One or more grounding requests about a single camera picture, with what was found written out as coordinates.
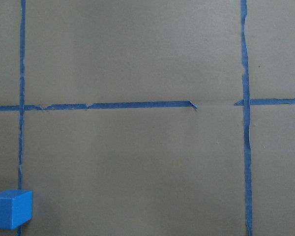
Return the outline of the blue wooden block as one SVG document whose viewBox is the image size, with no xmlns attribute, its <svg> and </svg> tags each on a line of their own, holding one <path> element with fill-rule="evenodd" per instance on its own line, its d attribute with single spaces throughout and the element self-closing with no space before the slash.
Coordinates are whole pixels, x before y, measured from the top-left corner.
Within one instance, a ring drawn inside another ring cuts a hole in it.
<svg viewBox="0 0 295 236">
<path fill-rule="evenodd" d="M 0 192 L 0 229 L 13 230 L 32 219 L 32 191 Z"/>
</svg>

